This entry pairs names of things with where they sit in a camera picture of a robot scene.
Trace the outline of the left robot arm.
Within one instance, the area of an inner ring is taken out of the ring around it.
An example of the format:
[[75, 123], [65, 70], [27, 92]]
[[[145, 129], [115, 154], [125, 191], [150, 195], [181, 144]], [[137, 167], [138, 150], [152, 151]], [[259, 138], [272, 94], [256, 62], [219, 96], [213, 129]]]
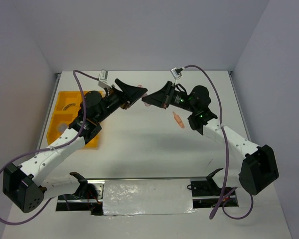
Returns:
[[77, 117], [54, 142], [19, 166], [11, 162], [4, 168], [3, 193], [23, 213], [32, 212], [47, 195], [48, 189], [43, 186], [45, 178], [67, 157], [95, 138], [102, 129], [102, 121], [119, 108], [128, 109], [147, 91], [116, 79], [105, 97], [98, 91], [82, 92]]

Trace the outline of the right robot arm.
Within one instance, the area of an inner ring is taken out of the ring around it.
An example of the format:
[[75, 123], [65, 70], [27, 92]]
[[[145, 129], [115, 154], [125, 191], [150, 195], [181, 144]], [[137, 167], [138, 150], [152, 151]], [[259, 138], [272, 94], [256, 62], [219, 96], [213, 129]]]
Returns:
[[189, 111], [190, 128], [219, 145], [228, 142], [229, 153], [237, 160], [240, 170], [228, 172], [231, 187], [242, 187], [255, 196], [279, 177], [274, 151], [268, 145], [257, 144], [243, 138], [209, 109], [211, 99], [205, 86], [195, 86], [187, 94], [176, 90], [171, 81], [162, 89], [142, 98], [142, 101], [167, 109], [170, 105]]

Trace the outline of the clear jar of clips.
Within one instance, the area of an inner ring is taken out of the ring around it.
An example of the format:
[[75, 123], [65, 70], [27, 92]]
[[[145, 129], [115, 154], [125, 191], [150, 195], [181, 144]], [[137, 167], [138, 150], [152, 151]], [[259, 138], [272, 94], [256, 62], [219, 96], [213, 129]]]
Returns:
[[57, 125], [56, 129], [59, 133], [63, 133], [68, 128], [68, 125], [64, 122], [61, 122]]

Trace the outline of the masking tape roll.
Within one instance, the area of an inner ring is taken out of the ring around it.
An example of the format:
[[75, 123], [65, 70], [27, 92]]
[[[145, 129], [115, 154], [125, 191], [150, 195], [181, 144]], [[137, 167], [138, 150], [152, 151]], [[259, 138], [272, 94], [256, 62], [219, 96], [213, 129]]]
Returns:
[[76, 106], [76, 103], [69, 103], [69, 104], [65, 105], [65, 106], [62, 108], [62, 110], [63, 110], [63, 111], [66, 111], [68, 108], [73, 107], [73, 106]]

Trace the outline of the pink correction tape dispenser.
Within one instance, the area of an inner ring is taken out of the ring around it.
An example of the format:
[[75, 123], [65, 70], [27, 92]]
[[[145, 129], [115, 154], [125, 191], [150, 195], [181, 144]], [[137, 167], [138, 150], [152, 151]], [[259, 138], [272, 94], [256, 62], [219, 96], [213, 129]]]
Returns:
[[149, 106], [151, 106], [151, 104], [149, 104], [149, 103], [143, 101], [143, 98], [146, 97], [146, 96], [147, 96], [147, 93], [144, 93], [144, 94], [141, 96], [141, 99], [142, 99], [142, 102], [144, 103], [144, 105], [145, 105], [146, 107], [149, 107]]

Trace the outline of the orange correction tape dispenser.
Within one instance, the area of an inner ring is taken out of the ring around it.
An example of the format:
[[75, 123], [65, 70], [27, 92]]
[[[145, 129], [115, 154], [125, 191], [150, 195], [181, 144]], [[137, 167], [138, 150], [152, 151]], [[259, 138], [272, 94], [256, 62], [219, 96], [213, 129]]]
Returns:
[[172, 113], [173, 113], [173, 117], [174, 117], [175, 121], [177, 122], [177, 124], [179, 125], [179, 127], [185, 128], [185, 125], [184, 125], [182, 119], [180, 118], [180, 116], [176, 112], [172, 112]]

